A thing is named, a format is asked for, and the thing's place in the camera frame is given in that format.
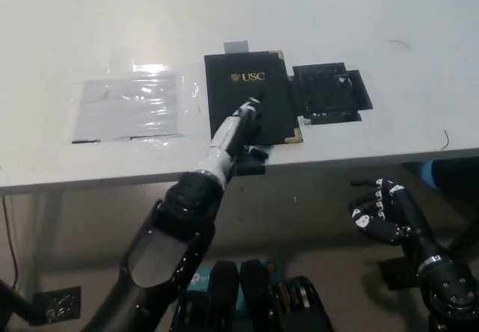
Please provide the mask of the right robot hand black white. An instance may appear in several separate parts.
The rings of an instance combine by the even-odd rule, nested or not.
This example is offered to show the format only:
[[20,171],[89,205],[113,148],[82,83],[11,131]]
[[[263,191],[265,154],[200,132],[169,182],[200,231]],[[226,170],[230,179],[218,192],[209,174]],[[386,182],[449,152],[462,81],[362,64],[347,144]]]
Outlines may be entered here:
[[451,261],[448,250],[436,241],[420,206],[404,186],[386,178],[353,180],[351,185],[372,188],[348,204],[360,233],[387,245],[401,246],[416,272]]

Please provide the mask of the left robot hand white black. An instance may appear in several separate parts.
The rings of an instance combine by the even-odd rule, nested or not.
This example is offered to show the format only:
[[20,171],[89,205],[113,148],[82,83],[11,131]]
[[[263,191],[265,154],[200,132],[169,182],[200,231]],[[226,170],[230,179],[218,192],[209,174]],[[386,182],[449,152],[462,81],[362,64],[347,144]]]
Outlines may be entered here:
[[260,129],[260,107],[261,101],[250,97],[224,119],[211,140],[211,146],[226,152],[231,161],[236,160]]

